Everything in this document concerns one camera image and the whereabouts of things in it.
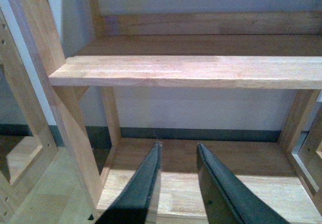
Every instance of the wooden frame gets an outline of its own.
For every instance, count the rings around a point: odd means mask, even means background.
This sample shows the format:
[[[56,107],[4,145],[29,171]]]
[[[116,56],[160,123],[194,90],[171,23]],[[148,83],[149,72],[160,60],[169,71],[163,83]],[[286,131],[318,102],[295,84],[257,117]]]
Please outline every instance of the wooden frame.
[[[2,147],[9,152],[5,160],[9,172],[0,172],[0,221],[8,221],[55,157],[57,147],[1,10],[0,24],[3,71],[33,133],[33,137],[2,136],[0,139]],[[25,154],[23,166],[13,171],[11,164],[17,164],[15,158],[21,154]]]
[[[91,200],[92,207],[96,207],[99,202],[113,156],[121,141],[113,86],[299,89],[279,139],[279,144],[297,169],[297,163],[292,161],[291,150],[298,140],[319,90],[322,89],[321,41],[317,36],[238,36],[240,42],[249,43],[245,46],[245,56],[231,56],[229,50],[225,51],[224,56],[209,56],[207,52],[201,51],[203,49],[198,48],[201,41],[206,40],[209,43],[209,41],[216,41],[214,37],[218,37],[223,40],[220,41],[221,45],[224,45],[223,42],[228,42],[234,49],[237,36],[233,35],[228,41],[227,36],[169,36],[172,38],[131,36],[121,41],[116,40],[113,44],[113,40],[109,38],[98,38],[102,36],[104,21],[99,15],[97,0],[90,0],[98,39],[75,57],[65,60],[47,0],[9,1],[28,45],[63,141],[77,164],[80,182],[88,194],[88,199]],[[164,45],[163,42],[168,39],[174,40],[175,43]],[[255,44],[262,42],[266,45],[267,42],[271,42],[271,51],[264,56],[254,56],[258,53],[256,50],[252,51],[254,39],[258,40]],[[106,51],[107,41],[112,41],[112,49],[108,51]],[[187,48],[192,51],[192,53],[190,51],[191,56],[180,56],[185,51],[175,51],[175,45],[178,44],[176,41],[186,42]],[[279,41],[284,44],[276,46],[276,42]],[[138,47],[135,44],[141,46],[140,44],[144,43],[146,45],[143,51],[136,54],[135,50]],[[313,50],[307,51],[306,44],[310,44]],[[120,45],[130,52],[116,51]],[[161,49],[159,54],[159,51],[155,51],[158,46]],[[287,51],[280,51],[283,47],[286,47]],[[140,56],[146,52],[152,56]],[[204,64],[206,70],[200,69],[196,63]],[[77,102],[88,86],[102,87],[113,145],[101,176],[97,170]],[[320,197],[319,192],[312,198],[315,203],[318,203]]]

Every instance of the wooden plank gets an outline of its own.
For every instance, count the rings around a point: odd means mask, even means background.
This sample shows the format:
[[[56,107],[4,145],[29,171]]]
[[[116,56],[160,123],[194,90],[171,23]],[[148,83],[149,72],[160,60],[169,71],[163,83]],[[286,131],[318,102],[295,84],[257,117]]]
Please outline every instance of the wooden plank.
[[[321,35],[102,37],[75,55],[322,56]]]
[[[321,89],[322,57],[76,56],[67,59],[50,82],[54,86]]]
[[[43,146],[46,154],[53,158],[57,153],[56,143],[1,10],[0,23],[4,25],[0,28],[0,33],[5,44],[0,47],[0,54],[5,68],[6,80],[24,114],[34,139],[39,145]]]
[[[303,187],[307,191],[310,198],[313,198],[313,195],[318,191],[318,186],[311,174],[303,164],[302,160],[298,157],[298,154],[288,153],[287,158],[290,164],[293,166],[293,169],[297,173],[298,178],[300,179]]]
[[[314,196],[313,203],[315,204],[317,210],[322,215],[322,188],[320,188],[320,190]]]
[[[155,141],[122,139],[98,205],[100,211],[106,209],[122,191]],[[159,217],[206,218],[197,177],[197,142],[162,140]],[[276,143],[202,142],[250,190],[288,221],[322,222],[322,217]]]
[[[94,31],[96,38],[105,35],[105,22],[104,18],[101,16],[99,1],[98,0],[89,0],[91,7],[91,16],[92,22],[94,25]]]
[[[60,112],[57,118],[59,117],[59,122],[68,126],[68,128],[62,128],[60,133],[66,137],[65,146],[77,161],[79,178],[84,181],[83,187],[88,190],[93,204],[97,204],[103,186],[76,94],[73,87],[55,87],[54,90]]]
[[[108,35],[320,34],[322,12],[110,15]]]
[[[80,100],[89,87],[74,87],[77,100]]]
[[[110,149],[109,155],[107,156],[107,159],[104,163],[104,167],[102,169],[101,172],[101,181],[102,181],[102,185],[105,185],[105,182],[107,180],[107,177],[109,176],[110,170],[112,168],[112,164],[114,161],[114,157],[117,151],[117,147],[115,145],[113,145]]]
[[[50,82],[322,89],[321,49],[322,41],[314,35],[114,36],[68,58]]]
[[[0,221],[9,221],[22,201],[0,171]]]
[[[121,140],[121,128],[113,87],[101,87],[101,95],[111,142],[117,146]]]
[[[77,164],[80,182],[92,206],[96,206],[102,183],[91,151],[73,88],[50,86],[48,75],[65,64],[56,25],[47,0],[9,0],[23,34],[58,129]]]
[[[322,107],[320,107],[305,142],[298,153],[298,156],[319,188],[322,188],[322,157],[318,154],[318,148],[321,145]]]
[[[288,154],[291,153],[316,103],[320,90],[298,90],[278,143]]]
[[[0,170],[11,185],[31,167],[42,148],[35,137],[0,136]]]

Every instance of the wooden shelf board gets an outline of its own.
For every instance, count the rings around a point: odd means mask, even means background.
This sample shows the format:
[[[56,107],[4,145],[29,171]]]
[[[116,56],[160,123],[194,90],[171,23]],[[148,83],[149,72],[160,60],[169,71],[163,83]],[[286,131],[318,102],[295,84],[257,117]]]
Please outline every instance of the wooden shelf board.
[[[54,86],[322,89],[322,37],[102,37],[49,80]]]
[[[11,185],[32,166],[41,150],[34,137],[0,136],[0,169]]]
[[[156,139],[123,138],[97,206],[103,212],[119,195]],[[196,167],[196,140],[161,140],[159,217],[206,219]],[[264,202],[290,222],[322,217],[276,143],[202,141]]]

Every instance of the rectangular wooden frame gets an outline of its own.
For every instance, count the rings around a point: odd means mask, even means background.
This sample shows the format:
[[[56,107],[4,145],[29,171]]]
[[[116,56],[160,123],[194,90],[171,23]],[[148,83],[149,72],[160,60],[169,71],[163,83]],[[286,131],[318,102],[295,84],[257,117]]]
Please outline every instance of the rectangular wooden frame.
[[[2,68],[33,133],[32,137],[23,138],[15,148],[26,141],[38,144],[30,156],[30,161],[21,169],[13,183],[10,184],[0,172],[0,221],[9,221],[55,157],[57,147],[1,9],[0,24]]]
[[[113,93],[114,85],[109,83],[107,86],[102,87],[102,97],[113,146],[106,161],[104,171],[100,176],[85,130],[82,113],[77,102],[86,90],[86,85],[84,86],[85,88],[79,88],[79,85],[77,84],[72,86],[53,86],[49,78],[49,76],[65,65],[66,61],[63,56],[59,37],[55,29],[55,23],[47,0],[9,1],[31,53],[33,63],[50,103],[63,141],[78,166],[77,171],[80,182],[88,194],[88,199],[90,200],[92,207],[95,208],[100,199],[103,184],[106,181],[113,155],[117,151],[117,145],[121,139]],[[105,22],[99,13],[98,1],[90,0],[90,5],[96,37],[100,37],[103,34]],[[317,57],[316,60],[317,62],[322,62],[321,57]],[[299,138],[299,134],[303,129],[319,94],[322,79],[319,78],[317,73],[314,77],[316,77],[316,79],[314,78],[314,80],[311,79],[310,81],[303,80],[301,82],[301,80],[299,80],[298,83],[302,89],[298,90],[295,96],[293,106],[279,139],[279,144],[284,149],[285,154],[290,159],[300,177],[303,173],[296,161],[294,161],[291,151]],[[277,80],[277,83],[271,87],[269,87],[269,83],[266,83],[267,85],[265,85],[264,88],[292,88],[291,82],[290,85],[288,85],[290,87],[285,87],[282,80],[280,82],[281,85],[278,85],[279,81]],[[312,196],[315,203],[318,203],[317,199],[320,200],[320,197],[320,191],[315,196]],[[317,207],[321,212],[322,210],[319,204],[317,204]]]

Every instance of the wooden floor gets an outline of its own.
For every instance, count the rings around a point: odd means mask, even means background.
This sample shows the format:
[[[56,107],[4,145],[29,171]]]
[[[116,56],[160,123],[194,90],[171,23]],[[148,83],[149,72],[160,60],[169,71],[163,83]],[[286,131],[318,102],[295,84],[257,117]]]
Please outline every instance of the wooden floor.
[[[121,191],[154,141],[123,139],[103,192],[101,208],[111,203]],[[208,223],[196,176],[197,141],[162,142],[162,193],[157,223]],[[322,223],[322,217],[275,143],[203,143],[255,194],[291,223]],[[77,179],[74,163],[67,150],[59,148],[56,158],[9,223],[90,224],[94,223],[88,220],[90,214],[91,210]],[[184,218],[174,218],[174,214]]]
[[[196,170],[197,142],[162,140],[163,171],[158,223],[162,223],[162,219],[164,223],[207,223]],[[276,143],[202,142],[247,187],[289,222],[322,223],[322,217]],[[98,205],[99,210],[105,210],[118,196],[154,143],[155,139],[122,139]]]
[[[91,213],[73,161],[60,147],[9,224],[90,224]]]
[[[10,184],[14,185],[41,149],[33,137],[0,136],[0,170]]]

